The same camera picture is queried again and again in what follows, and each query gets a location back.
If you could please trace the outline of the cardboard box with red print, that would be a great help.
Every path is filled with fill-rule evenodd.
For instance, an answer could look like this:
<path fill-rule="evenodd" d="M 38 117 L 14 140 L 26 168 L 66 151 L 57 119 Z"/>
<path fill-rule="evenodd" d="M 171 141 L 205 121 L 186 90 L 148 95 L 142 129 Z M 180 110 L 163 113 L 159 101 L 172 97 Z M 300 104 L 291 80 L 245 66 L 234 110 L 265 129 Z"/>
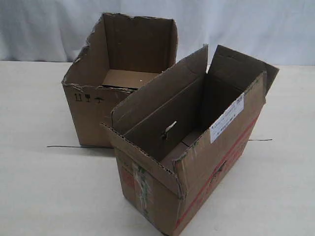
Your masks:
<path fill-rule="evenodd" d="M 204 46 L 112 110 L 123 195 L 160 232 L 179 235 L 242 155 L 278 71 Z"/>

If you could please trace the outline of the large torn cardboard box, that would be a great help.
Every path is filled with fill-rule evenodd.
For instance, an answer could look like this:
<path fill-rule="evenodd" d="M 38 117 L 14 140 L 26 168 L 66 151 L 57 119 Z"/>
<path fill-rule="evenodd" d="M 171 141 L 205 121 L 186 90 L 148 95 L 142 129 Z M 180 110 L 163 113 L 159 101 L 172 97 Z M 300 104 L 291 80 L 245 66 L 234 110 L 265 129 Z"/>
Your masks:
<path fill-rule="evenodd" d="M 110 148 L 101 123 L 111 111 L 176 61 L 174 19 L 104 12 L 66 72 L 62 86 L 79 144 Z"/>

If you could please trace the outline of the thin black line marker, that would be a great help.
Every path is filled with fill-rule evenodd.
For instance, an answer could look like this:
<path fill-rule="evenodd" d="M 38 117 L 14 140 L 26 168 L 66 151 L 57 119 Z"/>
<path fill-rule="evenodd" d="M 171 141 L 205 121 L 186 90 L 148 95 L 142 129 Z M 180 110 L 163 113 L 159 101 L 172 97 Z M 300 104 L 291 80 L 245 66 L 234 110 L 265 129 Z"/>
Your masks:
<path fill-rule="evenodd" d="M 272 141 L 273 139 L 248 139 L 248 141 L 259 141 L 259 142 L 265 142 L 265 141 Z M 50 145 L 46 146 L 47 148 L 112 148 L 112 147 L 101 147 L 101 146 L 61 146 L 61 145 Z"/>

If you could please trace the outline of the white backdrop curtain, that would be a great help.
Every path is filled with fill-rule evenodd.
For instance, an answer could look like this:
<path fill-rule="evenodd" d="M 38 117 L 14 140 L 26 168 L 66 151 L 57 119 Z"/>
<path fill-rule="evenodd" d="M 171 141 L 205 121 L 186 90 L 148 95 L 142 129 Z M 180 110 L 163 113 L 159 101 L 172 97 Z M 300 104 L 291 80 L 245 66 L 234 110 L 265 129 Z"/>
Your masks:
<path fill-rule="evenodd" d="M 312 0 L 3 0 L 0 58 L 73 61 L 102 12 L 174 19 L 177 59 L 221 44 L 275 65 L 314 65 Z"/>

